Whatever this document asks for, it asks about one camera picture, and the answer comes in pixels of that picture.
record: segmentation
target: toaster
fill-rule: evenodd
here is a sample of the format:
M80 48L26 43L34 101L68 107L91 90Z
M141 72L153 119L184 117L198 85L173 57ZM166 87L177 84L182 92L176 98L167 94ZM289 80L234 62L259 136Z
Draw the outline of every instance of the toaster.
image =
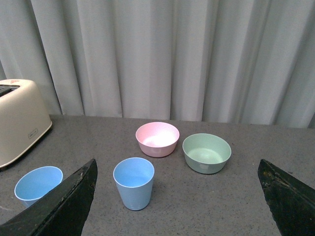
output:
M34 81L0 81L0 168L17 160L51 125Z

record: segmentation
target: bowl rim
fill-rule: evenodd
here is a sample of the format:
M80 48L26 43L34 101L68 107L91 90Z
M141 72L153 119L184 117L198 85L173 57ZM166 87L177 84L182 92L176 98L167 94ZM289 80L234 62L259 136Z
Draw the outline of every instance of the bowl rim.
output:
M139 133L140 129L143 128L144 126L147 126L147 125L150 125L150 124L153 124L153 123L163 123L163 124L166 124L166 125L169 125L170 127L172 127L172 128L176 131L175 141L172 142L172 143L170 143L170 144L168 144L168 145L166 145L166 146L161 146L161 147L155 147L155 146L152 146L152 145L147 145L147 144L144 144L143 142L139 141L139 139L138 139L138 133ZM170 124L170 123L162 122L162 121L154 121L154 122L145 123L145 124L143 124L142 126L140 126L140 127L137 129L137 131L136 131L136 133L135 133L135 136L136 136L136 140L137 140L139 143L141 143L142 145L146 146L146 147L150 147L150 148L166 148L166 147L172 146L172 145L174 145L175 143L178 142L179 137L180 137L180 133L179 133L178 128L176 128L175 126L173 126L173 125Z
M226 143L227 146L229 147L229 153L230 153L230 154L229 154L229 157L226 158L224 161L218 162L218 163L215 163L215 164L209 164L209 163L197 161L197 160L191 158L191 157L187 154L187 152L185 151L185 149L184 149L185 141L186 141L188 138L192 137L192 136L197 136L197 135L200 135L200 134L201 134L201 135L207 135L207 136L214 136L214 137L216 137L216 138L219 138L219 139L220 139L221 141L223 141L224 143ZM195 162L198 162L198 163L200 163L200 164L204 164L204 165L217 165L217 164L222 164L222 163L224 163L224 162L227 162L227 161L230 159L231 155L232 155L231 146L230 146L230 144L228 144L228 142L227 142L226 140L224 140L223 138L221 138L221 137L219 137L219 136L217 136L217 135L208 134L208 133L196 133L196 134L192 134L192 135L187 136L187 137L184 139L184 141L183 141L182 149L183 149L183 151L184 151L185 156L187 156L189 159L191 159L191 160L193 160L193 161L195 161Z

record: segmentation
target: curtain fold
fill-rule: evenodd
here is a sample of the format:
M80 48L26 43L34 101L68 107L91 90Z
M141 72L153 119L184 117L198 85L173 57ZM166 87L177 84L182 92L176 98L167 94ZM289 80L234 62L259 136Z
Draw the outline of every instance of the curtain fold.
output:
M315 126L315 0L0 3L0 80L50 114Z

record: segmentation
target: gray countertop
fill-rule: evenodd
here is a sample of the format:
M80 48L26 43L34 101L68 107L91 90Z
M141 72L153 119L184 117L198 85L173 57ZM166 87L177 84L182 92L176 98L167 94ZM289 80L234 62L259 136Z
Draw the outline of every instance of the gray countertop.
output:
M0 224L23 211L14 186L27 172L53 165L67 178L92 158L98 178L83 236L279 236L257 176L260 160L315 188L314 129L167 120L178 128L180 139L172 154L153 158L141 152L135 138L138 127L153 120L51 119L52 129L0 172ZM220 172L202 175L186 164L182 143L194 133L214 134L230 144L232 156ZM113 180L115 166L129 157L148 159L156 171L151 201L141 211L125 208Z

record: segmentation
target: blue cup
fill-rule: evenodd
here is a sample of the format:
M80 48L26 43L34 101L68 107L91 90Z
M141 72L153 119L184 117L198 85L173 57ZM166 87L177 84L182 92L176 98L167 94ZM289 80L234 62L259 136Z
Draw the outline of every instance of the blue cup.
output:
M120 162L114 169L113 177L125 207L141 210L150 201L154 167L140 157L131 157Z
M54 166L44 166L24 175L15 185L14 194L26 207L34 204L63 180L63 172Z

